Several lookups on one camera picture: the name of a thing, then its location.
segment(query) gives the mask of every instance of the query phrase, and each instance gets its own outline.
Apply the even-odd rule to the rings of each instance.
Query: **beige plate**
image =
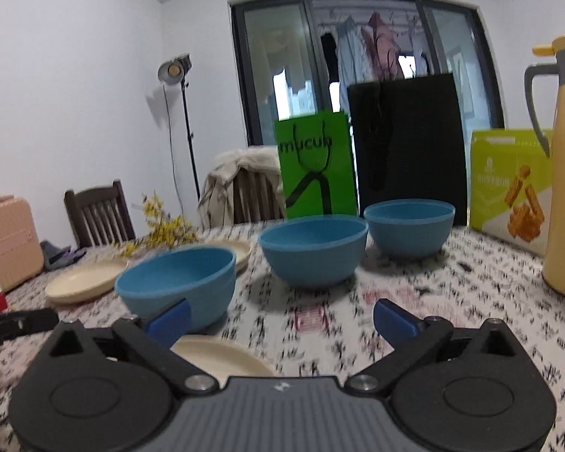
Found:
[[[172,352],[215,377],[221,386],[230,376],[274,377],[276,372],[242,347],[211,336],[183,336]]]
[[[56,304],[74,304],[109,292],[128,266],[126,260],[85,263],[74,267],[46,286],[46,297]]]
[[[237,264],[235,266],[237,273],[243,270],[247,266],[247,263],[249,263],[251,245],[245,241],[209,240],[203,244],[221,246],[234,251],[234,254],[237,256]]]

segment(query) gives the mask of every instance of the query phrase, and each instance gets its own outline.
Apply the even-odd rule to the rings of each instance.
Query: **pink suitcase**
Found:
[[[29,204],[0,197],[0,287],[7,292],[42,271],[44,256]]]

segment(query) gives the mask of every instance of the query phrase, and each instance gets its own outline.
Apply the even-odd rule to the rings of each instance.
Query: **metal bolt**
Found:
[[[192,391],[205,392],[215,386],[215,379],[206,374],[195,374],[184,381],[184,385]]]
[[[350,388],[356,391],[369,392],[373,391],[379,385],[379,381],[368,374],[360,374],[359,376],[353,376],[350,379]]]

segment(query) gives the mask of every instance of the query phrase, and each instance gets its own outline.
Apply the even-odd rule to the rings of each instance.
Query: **blue bowl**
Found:
[[[405,199],[366,208],[371,236],[393,258],[417,260],[441,250],[452,230],[456,209],[439,200]]]
[[[227,310],[236,282],[235,255],[220,247],[197,246],[143,261],[122,273],[115,291],[141,318],[186,298],[195,333],[217,321]]]
[[[366,248],[368,225],[353,215],[284,221],[260,234],[272,270],[290,286],[333,286],[354,273]]]

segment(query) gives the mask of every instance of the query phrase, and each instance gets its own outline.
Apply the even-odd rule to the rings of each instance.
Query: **bowl rim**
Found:
[[[263,240],[263,236],[265,234],[280,229],[284,226],[289,226],[290,224],[309,223],[317,220],[349,220],[349,221],[354,221],[356,224],[360,224],[362,226],[362,229],[360,230],[360,232],[357,232],[356,234],[345,236],[344,238],[335,241],[327,241],[326,243],[312,244],[309,247],[307,247],[305,244],[286,244],[284,247],[281,247],[279,244],[270,243],[269,241]],[[266,248],[271,251],[306,252],[306,251],[316,251],[316,250],[330,249],[330,248],[342,246],[352,241],[357,241],[366,234],[368,234],[368,223],[366,222],[365,219],[361,218],[358,215],[347,215],[347,214],[308,215],[306,217],[297,217],[295,219],[285,219],[279,223],[276,223],[274,226],[267,227],[258,236],[258,242],[262,247],[262,249]]]
[[[435,205],[438,207],[445,207],[449,210],[446,214],[437,215],[435,217],[425,217],[419,219],[398,219],[395,217],[385,217],[382,215],[373,215],[372,211],[375,208],[387,205],[407,205],[407,204],[422,204],[422,205]],[[397,199],[397,200],[386,200],[386,202],[378,202],[369,205],[364,211],[364,217],[367,221],[387,223],[387,224],[403,224],[408,226],[416,226],[419,224],[432,224],[435,222],[442,222],[448,220],[456,215],[456,208],[451,203],[443,202],[443,200],[434,199]]]
[[[214,272],[211,275],[208,275],[207,277],[204,277],[200,280],[197,280],[196,282],[191,282],[189,284],[181,285],[177,289],[159,290],[159,291],[154,291],[154,292],[151,292],[151,293],[138,294],[136,292],[128,292],[127,290],[124,290],[124,292],[122,293],[121,289],[118,287],[119,281],[124,275],[132,272],[135,268],[140,267],[145,263],[150,263],[152,261],[155,261],[155,260],[158,260],[158,259],[164,258],[164,257],[174,256],[175,254],[181,253],[181,252],[186,253],[186,252],[189,252],[189,251],[199,251],[199,250],[223,251],[223,252],[226,252],[227,254],[229,254],[231,256],[231,259],[228,263],[226,263],[225,266],[223,266],[223,268],[219,269],[217,272]],[[188,292],[189,290],[196,289],[199,285],[203,285],[203,284],[213,282],[214,280],[218,279],[219,277],[224,275],[229,270],[232,270],[232,273],[235,274],[235,277],[236,277],[235,264],[236,264],[236,255],[234,254],[234,252],[232,250],[229,250],[227,248],[222,248],[222,247],[219,247],[219,246],[201,246],[201,245],[199,245],[199,246],[188,247],[186,249],[172,249],[172,250],[167,251],[165,253],[160,253],[159,255],[157,255],[155,257],[149,258],[148,260],[143,260],[139,264],[134,265],[133,267],[130,267],[127,270],[124,270],[116,278],[114,289],[115,289],[115,292],[118,295],[125,297],[125,298],[128,298],[128,299],[155,299],[155,298],[170,296],[170,295],[174,295],[174,294],[182,295],[182,294]]]

